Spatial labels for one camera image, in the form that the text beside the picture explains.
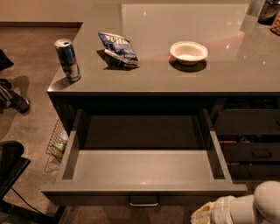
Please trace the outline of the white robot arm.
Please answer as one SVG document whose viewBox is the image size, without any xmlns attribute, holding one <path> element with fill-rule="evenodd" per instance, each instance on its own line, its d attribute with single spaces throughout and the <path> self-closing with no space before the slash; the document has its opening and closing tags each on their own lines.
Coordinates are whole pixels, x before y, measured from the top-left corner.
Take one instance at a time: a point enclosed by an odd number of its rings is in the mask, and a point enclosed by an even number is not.
<svg viewBox="0 0 280 224">
<path fill-rule="evenodd" d="M 191 215 L 191 224 L 280 224 L 280 182 L 266 181 L 253 194 L 207 202 Z"/>
</svg>

